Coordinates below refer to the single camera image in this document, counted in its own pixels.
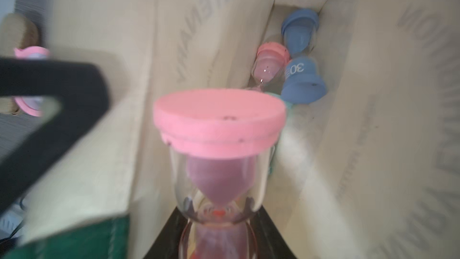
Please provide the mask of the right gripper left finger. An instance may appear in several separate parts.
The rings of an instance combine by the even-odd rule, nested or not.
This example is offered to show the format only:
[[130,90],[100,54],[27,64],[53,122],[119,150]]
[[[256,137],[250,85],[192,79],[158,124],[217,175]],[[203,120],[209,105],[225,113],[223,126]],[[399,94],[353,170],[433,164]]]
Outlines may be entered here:
[[188,220],[175,208],[144,259],[178,259],[179,245]]

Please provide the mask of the cream canvas tote bag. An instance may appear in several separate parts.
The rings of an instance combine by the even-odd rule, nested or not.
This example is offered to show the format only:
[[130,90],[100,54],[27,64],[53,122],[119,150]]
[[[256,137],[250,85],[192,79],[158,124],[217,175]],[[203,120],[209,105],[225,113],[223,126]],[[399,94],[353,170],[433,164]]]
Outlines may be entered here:
[[460,256],[460,0],[51,0],[56,59],[112,107],[34,185],[11,259],[143,258],[176,206],[156,99],[244,88],[292,7],[327,95],[290,111],[264,207],[299,259]]

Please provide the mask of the pink hourglass front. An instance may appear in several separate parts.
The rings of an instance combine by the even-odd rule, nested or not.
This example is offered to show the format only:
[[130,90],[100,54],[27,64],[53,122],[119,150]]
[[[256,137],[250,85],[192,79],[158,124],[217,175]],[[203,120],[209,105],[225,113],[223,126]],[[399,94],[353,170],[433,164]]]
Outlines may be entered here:
[[174,92],[153,105],[169,148],[178,211],[187,219],[181,259],[255,259],[251,219],[267,189],[285,103],[246,89]]

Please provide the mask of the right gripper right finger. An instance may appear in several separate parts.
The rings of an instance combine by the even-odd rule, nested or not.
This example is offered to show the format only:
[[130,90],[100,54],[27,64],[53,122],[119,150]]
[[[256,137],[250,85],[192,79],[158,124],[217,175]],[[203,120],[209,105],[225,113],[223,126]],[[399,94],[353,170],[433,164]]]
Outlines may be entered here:
[[251,219],[258,259],[296,259],[264,207]]

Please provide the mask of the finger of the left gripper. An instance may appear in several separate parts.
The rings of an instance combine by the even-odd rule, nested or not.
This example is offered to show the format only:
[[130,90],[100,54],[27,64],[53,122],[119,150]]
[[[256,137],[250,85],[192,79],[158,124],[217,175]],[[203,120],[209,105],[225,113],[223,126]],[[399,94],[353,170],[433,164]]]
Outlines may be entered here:
[[82,62],[1,60],[1,96],[50,97],[61,110],[1,160],[1,212],[30,189],[107,113],[98,67]]

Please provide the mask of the dark blue hourglass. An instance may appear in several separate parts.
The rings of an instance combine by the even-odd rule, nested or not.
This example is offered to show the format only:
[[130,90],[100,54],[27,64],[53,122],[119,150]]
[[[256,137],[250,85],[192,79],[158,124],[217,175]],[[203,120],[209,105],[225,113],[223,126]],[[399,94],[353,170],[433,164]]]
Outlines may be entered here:
[[288,15],[281,25],[283,43],[291,60],[285,66],[281,98],[291,104],[310,104],[327,94],[327,86],[310,57],[319,29],[319,15],[303,8]]

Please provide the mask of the pink hourglass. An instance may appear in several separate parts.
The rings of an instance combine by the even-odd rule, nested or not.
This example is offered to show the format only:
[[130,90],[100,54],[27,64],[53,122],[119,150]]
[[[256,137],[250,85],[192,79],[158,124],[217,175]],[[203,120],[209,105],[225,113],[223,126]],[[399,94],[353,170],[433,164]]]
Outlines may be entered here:
[[181,259],[255,259],[251,219],[267,189],[285,103],[246,89],[174,92],[153,105],[169,148],[178,211],[187,219]]
[[252,68],[252,79],[255,86],[252,89],[262,91],[290,60],[290,54],[284,45],[277,42],[263,43],[257,50]]

